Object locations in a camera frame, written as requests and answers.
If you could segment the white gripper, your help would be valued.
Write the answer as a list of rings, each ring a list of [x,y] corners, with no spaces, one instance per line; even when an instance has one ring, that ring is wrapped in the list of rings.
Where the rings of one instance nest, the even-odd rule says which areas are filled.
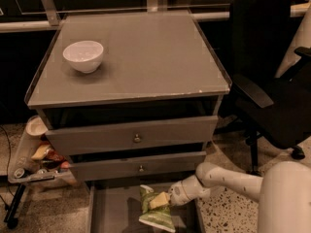
[[[161,192],[149,203],[149,209],[153,210],[169,203],[172,206],[183,206],[197,198],[208,198],[211,189],[204,187],[195,175],[173,183],[167,192]]]

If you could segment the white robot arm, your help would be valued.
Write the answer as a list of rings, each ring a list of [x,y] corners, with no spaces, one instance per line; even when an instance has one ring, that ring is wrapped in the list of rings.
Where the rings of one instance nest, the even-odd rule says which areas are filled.
[[[280,64],[268,58],[274,46],[254,43],[234,78],[245,93],[236,100],[240,116],[279,149],[310,136],[310,45],[306,14]],[[311,169],[303,164],[281,162],[258,177],[203,162],[193,176],[174,183],[161,196],[167,205],[180,206],[210,194],[216,186],[259,203],[258,233],[311,233]]]

